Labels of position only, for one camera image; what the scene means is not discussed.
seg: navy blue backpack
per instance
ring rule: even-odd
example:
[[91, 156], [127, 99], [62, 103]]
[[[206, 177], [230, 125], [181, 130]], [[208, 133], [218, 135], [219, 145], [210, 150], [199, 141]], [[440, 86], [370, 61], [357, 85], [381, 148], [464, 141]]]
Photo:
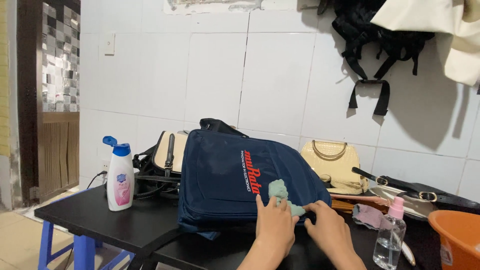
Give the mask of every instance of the navy blue backpack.
[[332, 199], [300, 153], [279, 142], [193, 130], [183, 155], [178, 224], [189, 232], [221, 231], [255, 223], [260, 194], [283, 179], [288, 199], [303, 206]]

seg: light switch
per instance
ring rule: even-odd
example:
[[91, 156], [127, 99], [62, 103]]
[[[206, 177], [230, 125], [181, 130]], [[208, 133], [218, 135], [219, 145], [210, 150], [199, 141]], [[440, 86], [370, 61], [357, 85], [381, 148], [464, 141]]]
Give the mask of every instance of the light switch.
[[105, 54], [115, 55], [115, 34], [105, 34]]

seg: blue plastic stool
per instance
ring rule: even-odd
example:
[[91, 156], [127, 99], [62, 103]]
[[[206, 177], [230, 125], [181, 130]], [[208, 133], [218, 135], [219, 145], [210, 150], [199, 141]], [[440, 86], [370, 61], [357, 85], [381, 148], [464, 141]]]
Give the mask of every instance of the blue plastic stool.
[[[87, 236], [73, 236], [73, 243], [52, 254], [53, 223], [43, 221], [42, 239], [40, 243], [40, 256], [38, 258], [38, 270], [50, 270], [47, 265], [70, 249], [74, 249], [74, 270], [94, 270], [95, 269], [95, 248], [101, 247], [102, 242]], [[101, 270], [112, 269], [127, 256], [132, 261], [134, 253], [122, 250], [112, 261], [105, 265]]]

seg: black table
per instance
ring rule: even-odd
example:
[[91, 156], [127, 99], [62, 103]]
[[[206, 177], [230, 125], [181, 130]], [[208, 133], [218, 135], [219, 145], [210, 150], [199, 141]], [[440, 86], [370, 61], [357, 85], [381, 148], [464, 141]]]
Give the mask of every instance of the black table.
[[[372, 260], [377, 231], [356, 225], [350, 215], [342, 214], [350, 226], [357, 254], [367, 269], [379, 270]], [[108, 209], [103, 187], [96, 187], [35, 210], [35, 216], [104, 243], [138, 253], [151, 241], [177, 228], [177, 207], [172, 200], [134, 201], [129, 209]], [[440, 270], [440, 242], [427, 222], [406, 218], [408, 243], [417, 261], [428, 270]], [[333, 265], [303, 227], [295, 230], [296, 241], [281, 270], [332, 270]], [[254, 235], [222, 233], [210, 241], [189, 233], [155, 251], [152, 259], [182, 270], [235, 270], [247, 254]], [[401, 256], [397, 269], [412, 267]]]

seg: pink spray nozzle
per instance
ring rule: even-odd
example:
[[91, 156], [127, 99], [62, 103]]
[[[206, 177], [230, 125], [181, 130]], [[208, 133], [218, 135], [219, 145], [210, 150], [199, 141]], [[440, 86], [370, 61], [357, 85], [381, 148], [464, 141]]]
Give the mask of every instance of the pink spray nozzle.
[[388, 214], [396, 219], [403, 219], [403, 202], [405, 200], [400, 197], [393, 199], [393, 204], [388, 209]]

